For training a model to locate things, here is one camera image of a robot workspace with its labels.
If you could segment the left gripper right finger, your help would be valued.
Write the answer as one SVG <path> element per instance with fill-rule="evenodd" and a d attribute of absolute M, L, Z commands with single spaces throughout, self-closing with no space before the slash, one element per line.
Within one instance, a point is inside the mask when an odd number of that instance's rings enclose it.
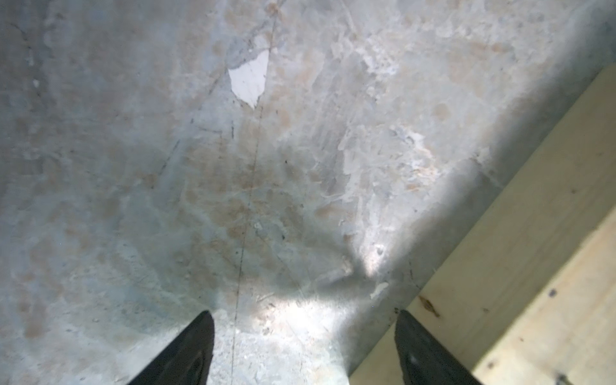
<path fill-rule="evenodd" d="M 406 385 L 480 385 L 408 311 L 398 314 L 395 344 Z"/>

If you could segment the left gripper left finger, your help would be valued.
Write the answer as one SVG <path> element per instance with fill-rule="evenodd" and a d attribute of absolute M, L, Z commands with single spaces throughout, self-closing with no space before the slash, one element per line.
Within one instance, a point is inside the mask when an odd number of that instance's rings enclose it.
<path fill-rule="evenodd" d="M 202 311 L 129 385 L 206 385 L 213 360 L 215 326 Z"/>

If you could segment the wooden block with nails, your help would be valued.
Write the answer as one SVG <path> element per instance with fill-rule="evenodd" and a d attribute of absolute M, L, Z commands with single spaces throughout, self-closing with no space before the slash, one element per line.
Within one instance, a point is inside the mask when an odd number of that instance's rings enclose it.
<path fill-rule="evenodd" d="M 614 66 L 402 310 L 481 384 L 614 383 Z M 404 384 L 395 326 L 351 383 Z"/>

